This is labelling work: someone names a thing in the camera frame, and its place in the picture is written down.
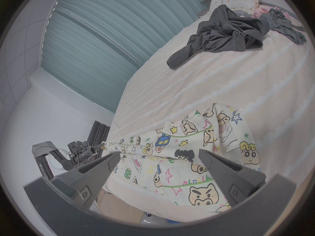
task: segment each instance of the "white cartoon pajamas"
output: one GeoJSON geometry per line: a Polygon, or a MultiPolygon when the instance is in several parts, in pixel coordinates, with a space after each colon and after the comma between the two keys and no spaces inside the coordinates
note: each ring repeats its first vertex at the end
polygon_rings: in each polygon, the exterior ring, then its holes
{"type": "Polygon", "coordinates": [[[230,208],[224,195],[199,160],[199,149],[260,171],[251,132],[238,109],[213,104],[204,114],[197,110],[163,128],[105,142],[107,153],[121,152],[111,177],[136,184],[143,191],[167,197],[178,206],[209,212],[230,208]]]}

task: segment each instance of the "mattress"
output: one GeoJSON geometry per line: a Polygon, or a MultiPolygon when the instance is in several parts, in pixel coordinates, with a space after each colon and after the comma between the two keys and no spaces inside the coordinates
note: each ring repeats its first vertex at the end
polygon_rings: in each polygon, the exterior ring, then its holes
{"type": "MultiPolygon", "coordinates": [[[[195,109],[205,112],[217,102],[238,107],[257,145],[261,171],[268,181],[280,173],[297,185],[315,164],[314,48],[296,45],[275,31],[261,49],[199,52],[177,70],[167,59],[186,45],[208,12],[160,48],[129,80],[107,141],[119,141],[183,119],[195,109]]],[[[293,19],[293,24],[301,25],[293,19]]],[[[175,221],[209,216],[166,197],[143,194],[109,177],[104,189],[133,207],[175,221]]]]}

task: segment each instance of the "teal curtain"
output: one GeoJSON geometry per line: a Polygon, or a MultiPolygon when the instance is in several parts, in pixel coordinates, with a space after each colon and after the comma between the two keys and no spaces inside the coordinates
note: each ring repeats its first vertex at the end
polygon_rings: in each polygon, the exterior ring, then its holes
{"type": "Polygon", "coordinates": [[[115,112],[132,75],[205,7],[202,0],[58,0],[41,66],[115,112]]]}

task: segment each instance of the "black cartoon hair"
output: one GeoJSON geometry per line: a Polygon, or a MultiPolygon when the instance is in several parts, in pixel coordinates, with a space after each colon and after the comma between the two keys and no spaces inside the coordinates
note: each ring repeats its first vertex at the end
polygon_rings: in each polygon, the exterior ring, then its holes
{"type": "Polygon", "coordinates": [[[191,163],[193,162],[193,158],[195,157],[195,153],[194,151],[191,149],[189,151],[187,150],[180,150],[180,149],[177,149],[175,151],[175,157],[179,157],[179,156],[182,156],[182,157],[185,157],[188,159],[188,161],[190,161],[191,163]]]}

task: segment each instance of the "yellow star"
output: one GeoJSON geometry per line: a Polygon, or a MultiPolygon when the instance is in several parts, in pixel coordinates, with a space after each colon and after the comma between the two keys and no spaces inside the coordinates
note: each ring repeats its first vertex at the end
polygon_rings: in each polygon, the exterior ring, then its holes
{"type": "Polygon", "coordinates": [[[179,146],[184,146],[184,145],[186,145],[186,144],[188,144],[188,140],[186,140],[186,141],[182,141],[180,144],[178,144],[179,146]]]}
{"type": "Polygon", "coordinates": [[[177,127],[173,126],[169,130],[171,130],[172,134],[175,134],[177,132],[177,127]]]}

